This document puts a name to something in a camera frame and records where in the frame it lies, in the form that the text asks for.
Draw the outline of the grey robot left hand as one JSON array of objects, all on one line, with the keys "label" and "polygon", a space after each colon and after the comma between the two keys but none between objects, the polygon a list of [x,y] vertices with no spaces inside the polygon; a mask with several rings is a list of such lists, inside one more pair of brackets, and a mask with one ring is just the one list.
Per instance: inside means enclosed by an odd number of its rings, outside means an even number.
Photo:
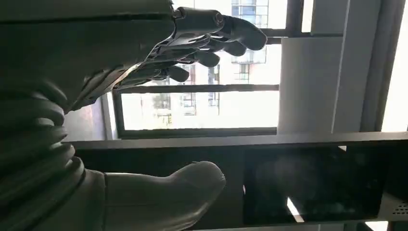
[{"label": "grey robot left hand", "polygon": [[226,185],[191,163],[166,177],[87,169],[64,142],[66,114],[112,90],[189,74],[264,48],[254,24],[170,0],[0,3],[0,228],[3,231],[181,231]]}]

